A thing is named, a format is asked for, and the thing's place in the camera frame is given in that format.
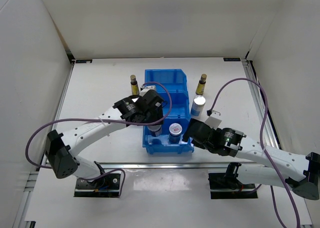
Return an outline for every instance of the black bracket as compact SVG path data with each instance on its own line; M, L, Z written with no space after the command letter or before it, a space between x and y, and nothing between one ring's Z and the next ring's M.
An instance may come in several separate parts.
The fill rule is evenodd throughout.
M56 130L48 133L45 142L45 155L58 179L66 178L76 172L79 162L69 153L70 146L66 146Z
M311 152L305 157L309 160L309 167L304 171L305 179L291 185L292 191L300 197L309 200L319 200L319 172L320 172L320 155Z

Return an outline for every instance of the white enclosure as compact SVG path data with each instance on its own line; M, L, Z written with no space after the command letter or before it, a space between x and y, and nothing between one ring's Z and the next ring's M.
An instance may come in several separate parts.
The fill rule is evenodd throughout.
M41 0L0 0L0 8L0 227L9 228L35 169L24 147L55 117L70 64ZM32 159L44 141L35 139Z
M244 57L283 0L43 0L76 58Z
M0 0L1 227L14 225L35 169L24 157L27 140L55 118L71 68L52 19L75 58L249 52L281 147L320 153L320 0ZM30 153L35 161L45 133ZM320 227L320 202L306 203Z

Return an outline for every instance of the blue plastic bin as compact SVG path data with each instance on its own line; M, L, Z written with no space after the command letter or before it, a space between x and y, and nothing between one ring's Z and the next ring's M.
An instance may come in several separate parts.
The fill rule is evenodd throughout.
M188 142L182 141L182 136L190 120L187 76L181 69L159 69L146 70L144 77L145 82L159 82L166 87L172 98L172 110L164 120L160 136L153 137L147 127L143 128L142 146L146 148L149 154L155 152L175 152L178 154L189 151L194 152L190 139ZM168 102L168 105L163 108L163 114L166 114L169 110L168 95L158 85L156 85L156 91ZM179 123L182 126L182 135L178 143L171 143L169 140L169 126L172 123Z

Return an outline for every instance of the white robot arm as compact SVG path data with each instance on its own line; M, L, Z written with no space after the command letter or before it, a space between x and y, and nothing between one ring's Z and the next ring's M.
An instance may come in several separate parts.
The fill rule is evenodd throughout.
M225 173L226 179L243 185L255 183L284 187L260 142L243 132L231 128L214 129L201 121L191 119L183 141L190 137L196 147L211 153L247 159L265 166L230 163ZM265 149L295 194L309 200L319 199L319 154L312 152L307 156L297 155L271 146L266 146Z
M48 133L45 155L58 179L74 175L91 180L104 173L97 162L91 162L79 156L90 144L108 136L110 133L127 127L125 123L151 123L163 117L163 98L155 91L155 86L148 86L140 96L130 96L114 104L96 119L100 123L87 122L72 130L63 132L59 129Z

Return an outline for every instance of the black mounting base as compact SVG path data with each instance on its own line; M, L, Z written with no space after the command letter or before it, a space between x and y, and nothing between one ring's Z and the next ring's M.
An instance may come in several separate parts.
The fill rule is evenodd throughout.
M105 183L95 189L89 182L78 178L75 183L74 197L119 197L121 174L111 173L105 177Z
M257 193L250 193L255 184L242 185L225 178L225 173L209 173L211 199L256 199Z

